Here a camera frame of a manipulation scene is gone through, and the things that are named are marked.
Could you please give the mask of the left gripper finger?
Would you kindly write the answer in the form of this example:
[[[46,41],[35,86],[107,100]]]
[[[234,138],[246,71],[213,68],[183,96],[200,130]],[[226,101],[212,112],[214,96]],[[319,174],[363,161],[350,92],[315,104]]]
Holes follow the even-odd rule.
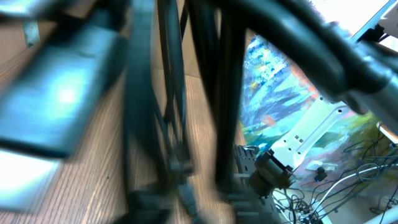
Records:
[[[1,92],[1,146],[47,157],[68,157],[96,105],[120,76],[127,41],[122,15],[95,9],[69,17]]]

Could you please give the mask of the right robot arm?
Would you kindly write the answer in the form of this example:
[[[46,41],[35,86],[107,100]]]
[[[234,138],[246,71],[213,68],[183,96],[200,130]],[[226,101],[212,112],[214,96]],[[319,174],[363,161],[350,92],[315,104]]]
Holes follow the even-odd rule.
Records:
[[[287,189],[295,181],[294,171],[304,161],[314,144],[350,108],[344,102],[330,103],[319,98],[305,112],[301,120],[268,151],[258,155],[256,170],[249,178],[249,186],[257,195],[266,197],[274,189]]]

